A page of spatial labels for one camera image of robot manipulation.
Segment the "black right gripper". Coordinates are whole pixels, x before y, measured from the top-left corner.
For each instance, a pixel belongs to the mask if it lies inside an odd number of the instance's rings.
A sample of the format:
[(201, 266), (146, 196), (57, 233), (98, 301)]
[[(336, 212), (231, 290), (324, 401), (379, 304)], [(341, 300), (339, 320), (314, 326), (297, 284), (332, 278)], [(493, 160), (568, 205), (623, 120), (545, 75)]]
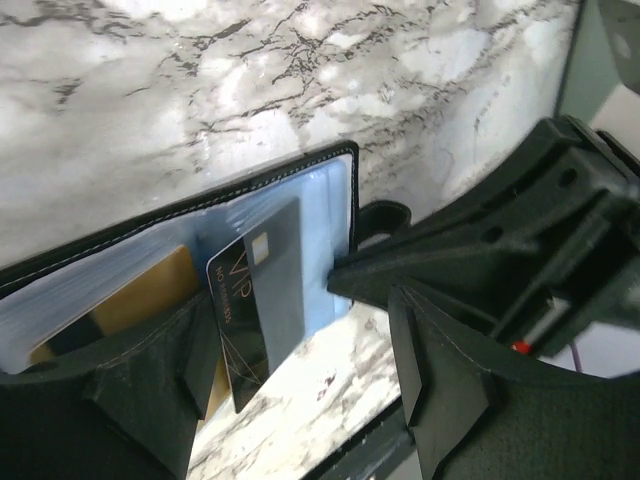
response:
[(410, 285), (498, 342), (556, 352), (638, 286), (638, 220), (635, 161), (546, 118), (451, 205), (340, 261), (329, 290), (387, 308)]

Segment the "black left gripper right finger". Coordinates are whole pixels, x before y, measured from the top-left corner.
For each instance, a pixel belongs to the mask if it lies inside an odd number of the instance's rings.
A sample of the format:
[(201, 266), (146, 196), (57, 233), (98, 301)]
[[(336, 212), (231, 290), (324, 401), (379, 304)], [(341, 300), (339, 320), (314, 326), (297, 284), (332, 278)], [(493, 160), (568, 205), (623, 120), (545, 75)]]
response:
[(426, 479), (635, 479), (639, 377), (589, 376), (500, 345), (416, 290), (388, 313)]

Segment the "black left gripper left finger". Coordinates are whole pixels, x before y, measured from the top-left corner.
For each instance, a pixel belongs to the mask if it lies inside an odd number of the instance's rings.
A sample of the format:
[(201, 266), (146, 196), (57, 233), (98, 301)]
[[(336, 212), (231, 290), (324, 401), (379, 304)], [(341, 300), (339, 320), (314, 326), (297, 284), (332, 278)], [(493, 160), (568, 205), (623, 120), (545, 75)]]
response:
[(211, 296), (1, 376), (4, 479), (183, 479), (220, 356)]

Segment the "black leather card holder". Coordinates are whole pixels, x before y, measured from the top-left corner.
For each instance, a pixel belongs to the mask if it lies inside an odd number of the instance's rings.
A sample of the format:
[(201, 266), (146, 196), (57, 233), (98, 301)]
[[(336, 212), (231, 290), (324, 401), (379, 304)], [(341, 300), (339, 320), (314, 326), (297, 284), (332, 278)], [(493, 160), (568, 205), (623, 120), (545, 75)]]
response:
[(335, 261), (356, 250), (359, 147), (341, 141), (234, 178), (144, 215), (11, 265), (1, 272), (1, 369), (24, 371), (29, 355), (89, 307), (166, 259), (189, 250), (198, 272), (240, 235), (288, 205), (285, 241), (301, 259), (293, 343), (346, 315), (327, 290)]

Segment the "black card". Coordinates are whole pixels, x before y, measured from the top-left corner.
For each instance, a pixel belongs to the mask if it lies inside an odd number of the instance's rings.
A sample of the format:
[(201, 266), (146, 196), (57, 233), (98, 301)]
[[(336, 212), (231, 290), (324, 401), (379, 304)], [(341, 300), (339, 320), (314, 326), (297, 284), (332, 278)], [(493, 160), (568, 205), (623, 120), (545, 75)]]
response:
[(305, 333), (300, 201), (260, 214), (209, 260), (207, 275), (239, 413)]

